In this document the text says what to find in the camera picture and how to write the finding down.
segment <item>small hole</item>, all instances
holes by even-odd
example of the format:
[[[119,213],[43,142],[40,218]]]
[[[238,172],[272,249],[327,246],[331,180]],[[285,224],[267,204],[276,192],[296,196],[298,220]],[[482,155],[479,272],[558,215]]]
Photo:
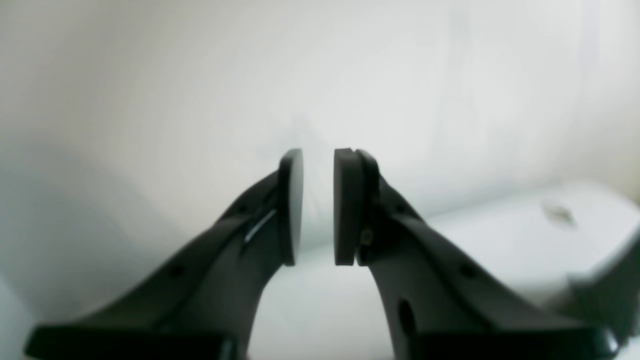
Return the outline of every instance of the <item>small hole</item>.
[[[173,278],[178,278],[184,274],[184,266],[175,265],[170,271],[169,276]]]
[[[468,277],[469,279],[473,279],[476,277],[476,271],[471,265],[464,264],[460,267],[460,273],[464,277]]]
[[[400,301],[399,308],[400,325],[406,335],[415,334],[415,318],[411,305],[406,300]]]

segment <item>round rubber pad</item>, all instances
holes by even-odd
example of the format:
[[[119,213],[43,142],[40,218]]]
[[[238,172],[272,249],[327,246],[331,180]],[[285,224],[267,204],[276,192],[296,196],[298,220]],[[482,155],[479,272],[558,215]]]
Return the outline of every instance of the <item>round rubber pad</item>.
[[[295,265],[300,247],[304,169],[302,150],[289,150],[278,169],[278,237],[282,262]]]
[[[333,153],[333,250],[336,265],[353,265],[364,200],[362,161],[351,149]]]

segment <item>white wall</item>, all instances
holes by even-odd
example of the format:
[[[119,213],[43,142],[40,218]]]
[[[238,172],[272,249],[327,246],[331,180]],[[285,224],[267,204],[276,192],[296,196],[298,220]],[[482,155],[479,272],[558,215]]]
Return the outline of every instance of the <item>white wall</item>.
[[[303,248],[331,241],[336,147],[369,150],[425,216],[567,177],[640,199],[639,16],[626,0],[3,1],[0,272],[38,316],[89,311],[297,146]]]

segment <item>white surface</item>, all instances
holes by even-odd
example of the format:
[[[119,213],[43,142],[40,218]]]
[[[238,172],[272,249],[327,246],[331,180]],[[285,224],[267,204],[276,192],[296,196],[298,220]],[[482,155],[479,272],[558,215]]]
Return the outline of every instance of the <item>white surface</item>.
[[[0,277],[0,359],[22,359],[25,339],[34,325],[33,314]]]
[[[563,204],[574,227],[547,220],[542,204]],[[534,304],[588,275],[626,244],[640,209],[593,183],[566,183],[474,206],[429,221],[487,270]],[[620,359],[632,359],[635,341]],[[368,269],[336,267],[333,249],[304,252],[262,295],[252,359],[392,359],[387,321]]]

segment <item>black mount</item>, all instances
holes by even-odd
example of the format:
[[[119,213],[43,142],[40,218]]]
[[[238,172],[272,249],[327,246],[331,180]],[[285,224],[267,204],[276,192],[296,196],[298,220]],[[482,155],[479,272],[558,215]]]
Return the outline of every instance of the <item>black mount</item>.
[[[245,191],[212,228],[107,308],[68,325],[38,326],[26,354],[43,360],[246,358],[262,290],[300,242],[303,163]]]
[[[543,312],[431,229],[366,152],[334,157],[337,265],[368,266],[396,360],[610,359],[605,327]]]
[[[605,268],[574,280],[547,304],[558,313],[608,326],[620,344],[640,334],[640,229]]]

